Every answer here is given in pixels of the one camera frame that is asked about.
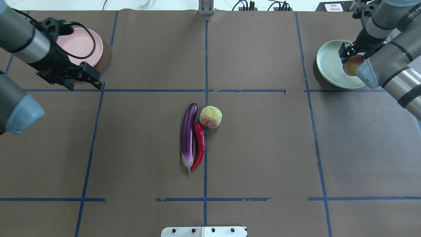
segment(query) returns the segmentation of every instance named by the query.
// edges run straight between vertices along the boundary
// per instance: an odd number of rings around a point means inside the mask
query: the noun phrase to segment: black cable
[[[41,24],[39,23],[39,21],[37,21],[37,20],[35,20],[34,18],[32,18],[30,15],[28,15],[28,14],[26,14],[26,13],[24,13],[24,12],[22,12],[22,11],[19,11],[19,10],[17,10],[17,9],[14,9],[15,10],[15,12],[17,12],[17,13],[19,13],[19,14],[22,14],[22,15],[24,15],[24,16],[26,16],[27,18],[29,18],[30,20],[32,20],[40,29],[42,29],[42,31],[43,31],[43,34],[44,35],[46,35],[47,34],[47,32],[46,32],[46,30],[41,26]],[[64,49],[62,49],[61,47],[60,47],[60,45],[58,45],[57,44],[57,42],[54,42],[54,41],[52,41],[49,37],[47,37],[48,38],[48,40],[52,43],[52,44],[54,44],[54,45],[56,45],[62,52],[64,52],[65,54],[67,54],[67,55],[69,55],[69,56],[71,56],[71,57],[73,57],[73,58],[76,58],[76,59],[86,59],[86,58],[89,58],[92,54],[93,54],[93,51],[95,50],[95,48],[96,48],[96,43],[95,43],[95,39],[93,38],[93,35],[89,32],[89,30],[84,26],[84,25],[82,25],[82,24],[80,24],[79,22],[71,22],[71,26],[73,26],[73,25],[77,25],[77,26],[80,26],[80,27],[82,27],[83,29],[85,29],[86,30],[86,32],[88,32],[88,34],[89,34],[89,36],[91,37],[91,39],[92,39],[92,41],[93,41],[93,49],[92,49],[92,51],[90,52],[90,54],[88,54],[87,56],[85,56],[85,57],[79,57],[79,56],[75,56],[75,55],[73,55],[73,54],[71,54],[71,53],[69,53],[69,52],[67,52],[66,50],[64,50]]]
[[[105,8],[105,4],[107,3],[108,0],[105,0],[104,5],[102,5],[102,10],[104,10]]]
[[[278,11],[284,11],[284,8],[286,8],[286,2],[284,2],[283,4],[282,4],[282,7],[281,8],[279,8],[278,9]]]
[[[269,11],[270,10],[270,8],[274,5],[274,4],[276,4],[276,3],[278,3],[279,4],[279,7],[278,7],[278,11],[289,11],[290,10],[290,8],[291,8],[291,6],[287,3],[287,1],[283,1],[283,2],[280,2],[280,1],[274,1],[274,0],[269,0],[269,1],[272,1],[272,2],[274,2],[274,3],[272,3],[270,6],[269,6],[269,8],[267,9],[267,11]]]
[[[267,9],[267,11],[269,11],[269,10],[270,10],[270,8],[271,8],[274,4],[276,4],[276,3],[278,3],[278,4],[279,4],[279,8],[281,8],[281,2],[274,2],[274,3],[272,3],[272,5],[270,5],[270,6],[269,6],[269,8]]]
[[[247,2],[246,0],[238,0],[237,4],[234,5],[234,7],[232,8],[231,11],[233,11],[239,3],[242,3],[242,10],[244,11],[245,5],[244,5],[243,1]]]
[[[34,21],[34,22],[38,23],[38,22],[37,22],[37,20],[35,20],[34,18],[32,18],[30,15],[28,15],[28,14],[24,13],[23,11],[19,11],[18,9],[14,9],[14,8],[13,8],[13,10],[15,10],[15,12],[17,12],[17,13],[19,13],[19,14],[21,14],[21,15],[26,16],[26,17],[27,17],[27,18],[29,18],[30,20],[32,20],[32,21]]]
[[[67,55],[69,55],[69,56],[71,56],[71,57],[73,57],[73,58],[76,58],[76,59],[86,59],[86,58],[89,58],[92,54],[93,54],[93,52],[95,51],[95,48],[96,48],[96,42],[95,42],[95,39],[93,38],[93,35],[89,32],[89,30],[84,26],[84,25],[82,25],[82,24],[80,24],[79,22],[72,22],[72,24],[71,24],[72,26],[73,25],[77,25],[77,26],[80,26],[80,27],[82,27],[83,29],[85,29],[86,30],[86,32],[88,32],[88,34],[89,34],[89,36],[91,37],[91,39],[92,39],[92,41],[93,41],[93,48],[92,48],[92,51],[87,55],[87,56],[85,56],[85,57],[78,57],[78,56],[75,56],[75,55],[73,55],[73,54],[71,54],[71,53],[69,53],[69,52],[67,52],[66,50],[64,50],[64,49],[62,49],[58,44],[57,44],[57,42],[54,42],[54,44],[55,45],[57,45],[57,47],[61,50],[61,51],[63,51],[65,54],[67,54]]]

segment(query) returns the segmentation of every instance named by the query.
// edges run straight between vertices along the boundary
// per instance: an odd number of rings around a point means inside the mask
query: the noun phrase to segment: pink plate
[[[81,62],[87,62],[92,67],[95,66],[102,56],[103,44],[101,37],[93,31],[88,29],[95,39],[95,50],[92,55],[86,59],[76,59],[69,56],[69,59],[72,63],[80,65]],[[71,35],[61,35],[57,38],[57,44],[60,45],[67,52],[78,56],[85,57],[88,55],[93,48],[93,41],[89,34],[83,28],[74,28],[74,32]]]

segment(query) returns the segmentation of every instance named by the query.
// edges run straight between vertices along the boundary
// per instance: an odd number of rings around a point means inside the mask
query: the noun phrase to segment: label
[[[325,4],[326,11],[344,11],[340,3]]]

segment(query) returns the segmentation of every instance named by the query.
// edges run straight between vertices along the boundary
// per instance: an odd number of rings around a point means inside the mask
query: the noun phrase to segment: metal bracket
[[[247,237],[247,227],[214,226],[214,227],[166,227],[161,237]]]
[[[281,8],[281,10],[279,10],[279,8],[273,8],[273,11],[293,11],[292,8]]]
[[[199,0],[199,15],[213,15],[213,0]]]

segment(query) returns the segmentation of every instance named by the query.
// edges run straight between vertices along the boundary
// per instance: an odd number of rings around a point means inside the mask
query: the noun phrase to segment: white mounting plate
[[[165,227],[161,237],[247,237],[243,226]]]

